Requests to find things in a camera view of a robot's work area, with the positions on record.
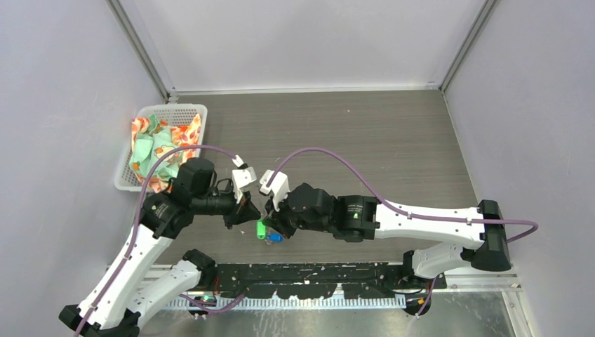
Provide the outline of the green key tag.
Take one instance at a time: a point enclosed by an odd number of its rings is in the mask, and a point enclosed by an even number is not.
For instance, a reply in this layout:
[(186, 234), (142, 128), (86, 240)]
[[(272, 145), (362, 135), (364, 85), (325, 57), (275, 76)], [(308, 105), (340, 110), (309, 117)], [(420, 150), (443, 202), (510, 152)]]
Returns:
[(258, 220), (256, 222), (256, 237), (259, 240), (264, 240), (267, 238), (267, 227), (262, 220)]

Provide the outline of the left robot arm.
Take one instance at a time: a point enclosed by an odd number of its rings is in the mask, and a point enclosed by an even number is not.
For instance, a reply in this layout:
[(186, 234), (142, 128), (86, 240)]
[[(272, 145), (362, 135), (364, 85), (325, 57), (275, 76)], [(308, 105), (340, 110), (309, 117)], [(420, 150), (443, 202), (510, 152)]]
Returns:
[(196, 249), (187, 251), (146, 288), (140, 284), (196, 215), (222, 216), (227, 227), (260, 217), (250, 200), (249, 189), (257, 180), (252, 167), (239, 164), (223, 191), (216, 189), (215, 176), (213, 162), (191, 158), (181, 166), (170, 191), (146, 197), (113, 265), (83, 301), (64, 306), (58, 319), (78, 336), (138, 336), (158, 311), (182, 293), (212, 287), (215, 261)]

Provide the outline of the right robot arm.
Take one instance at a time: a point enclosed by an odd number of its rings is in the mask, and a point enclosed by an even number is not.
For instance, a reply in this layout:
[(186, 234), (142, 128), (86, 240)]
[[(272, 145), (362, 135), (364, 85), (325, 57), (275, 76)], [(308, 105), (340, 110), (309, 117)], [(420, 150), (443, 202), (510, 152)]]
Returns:
[(434, 241), (430, 248), (404, 253), (401, 281), (410, 288), (459, 267), (485, 272), (512, 267), (494, 201), (468, 209), (433, 209), (361, 195), (335, 197), (303, 183), (283, 199), (273, 195), (265, 209), (263, 223), (286, 239), (297, 230), (311, 230), (349, 243), (401, 237)]

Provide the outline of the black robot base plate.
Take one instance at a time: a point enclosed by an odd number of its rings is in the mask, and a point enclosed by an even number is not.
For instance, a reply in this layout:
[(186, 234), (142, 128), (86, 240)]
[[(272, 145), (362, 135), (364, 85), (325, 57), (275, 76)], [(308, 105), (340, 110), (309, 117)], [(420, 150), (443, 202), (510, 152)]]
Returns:
[(251, 263), (218, 264), (196, 287), (225, 298), (327, 299), (342, 290), (346, 299), (389, 298), (427, 290), (430, 279), (409, 275), (390, 263)]

